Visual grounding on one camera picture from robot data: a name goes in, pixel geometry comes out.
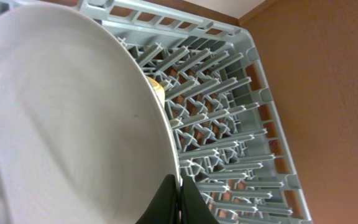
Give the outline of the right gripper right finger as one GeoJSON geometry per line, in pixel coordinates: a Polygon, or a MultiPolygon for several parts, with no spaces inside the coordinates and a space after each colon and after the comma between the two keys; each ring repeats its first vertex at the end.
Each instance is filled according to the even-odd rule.
{"type": "Polygon", "coordinates": [[[191,177],[184,177],[180,192],[183,224],[219,224],[191,177]]]}

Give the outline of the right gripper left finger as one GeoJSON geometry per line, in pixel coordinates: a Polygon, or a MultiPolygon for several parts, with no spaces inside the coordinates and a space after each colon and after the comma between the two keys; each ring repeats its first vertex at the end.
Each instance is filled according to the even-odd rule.
{"type": "Polygon", "coordinates": [[[173,174],[165,176],[146,211],[136,224],[175,224],[177,222],[177,187],[173,174]]]}

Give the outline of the grey ceramic plate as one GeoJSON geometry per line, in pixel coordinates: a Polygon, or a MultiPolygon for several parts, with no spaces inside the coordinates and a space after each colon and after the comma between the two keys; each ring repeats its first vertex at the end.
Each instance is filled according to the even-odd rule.
{"type": "Polygon", "coordinates": [[[168,174],[163,107],[110,32],[56,4],[0,15],[0,223],[136,223],[168,174]]]}

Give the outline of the yellow bowl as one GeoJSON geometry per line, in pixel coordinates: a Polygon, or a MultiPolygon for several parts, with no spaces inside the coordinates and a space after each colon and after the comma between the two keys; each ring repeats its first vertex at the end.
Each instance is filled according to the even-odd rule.
{"type": "Polygon", "coordinates": [[[147,77],[147,79],[148,79],[149,83],[152,85],[159,102],[161,103],[161,105],[163,107],[165,107],[165,90],[164,90],[163,86],[150,77],[147,77]]]}

